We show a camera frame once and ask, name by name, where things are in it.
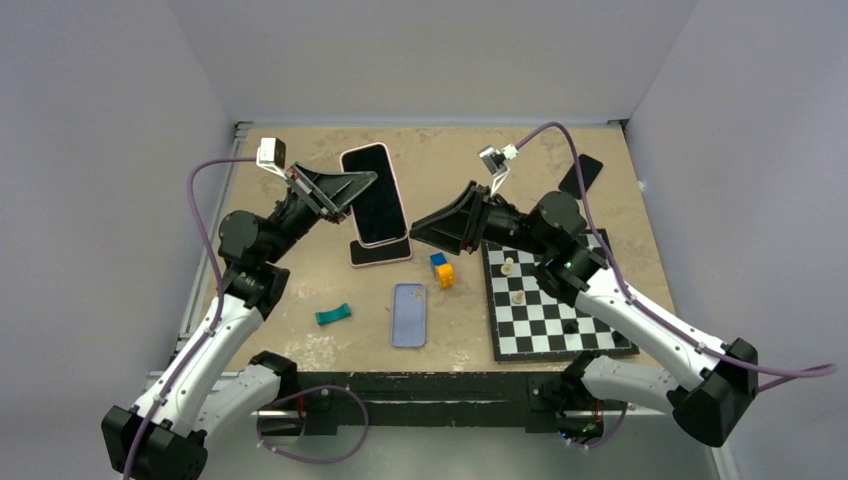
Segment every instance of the blue phone case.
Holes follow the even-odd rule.
[[[392,345],[415,348],[427,341],[427,290],[421,283],[398,283],[392,299]]]

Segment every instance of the chessboard border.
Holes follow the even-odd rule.
[[[607,246],[612,249],[609,237],[605,228],[599,228],[598,233],[606,242]],[[586,230],[583,234],[591,235],[591,230]],[[619,357],[625,355],[638,355],[639,347],[629,338],[630,348],[606,348],[598,350],[560,350],[557,352],[528,352],[528,353],[509,353],[503,354],[500,349],[500,341],[498,337],[498,318],[495,314],[495,295],[492,291],[492,271],[489,264],[489,242],[481,242],[481,253],[483,255],[483,279],[486,283],[486,307],[489,311],[489,335],[492,340],[492,353],[496,362],[523,362],[523,361],[551,361],[551,360],[573,360],[582,352],[596,352],[600,355],[608,355],[610,357]]]

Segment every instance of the black chess piece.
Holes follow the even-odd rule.
[[[563,326],[563,331],[565,333],[577,333],[577,331],[578,331],[577,320],[572,320],[572,321],[566,323]]]

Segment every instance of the white chess piece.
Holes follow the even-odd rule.
[[[504,276],[508,277],[510,273],[512,273],[512,259],[507,258],[503,265],[501,265],[501,273]]]

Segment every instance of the table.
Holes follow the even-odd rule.
[[[241,155],[253,156],[262,137],[278,137],[287,146],[287,162],[339,171],[339,154],[380,141],[392,156],[409,222],[455,199],[469,180],[489,182],[477,157],[486,145],[503,147],[522,138],[525,128],[274,128],[252,127]],[[665,275],[651,232],[624,135],[618,127],[571,129],[577,149],[604,163],[589,192],[599,227],[607,229],[628,281],[664,308],[673,311]],[[549,130],[521,150],[500,193],[521,211],[529,211],[555,190],[572,164],[562,134]],[[285,196],[285,182],[251,164],[240,164],[225,211],[248,210],[268,215]],[[456,284],[441,290],[429,266],[436,249],[412,242],[413,258],[390,265],[350,267],[348,243],[353,222],[319,222],[281,259],[291,270],[282,300],[267,321],[236,353],[227,370],[240,370],[262,350],[298,363],[302,371],[510,371],[559,370],[563,362],[498,364],[489,335],[486,289],[480,251],[449,257]],[[427,343],[398,349],[389,341],[391,299],[399,282],[426,285]],[[206,288],[205,305],[214,295]],[[347,302],[353,315],[318,326],[316,311]],[[656,365],[645,353],[626,361]]]

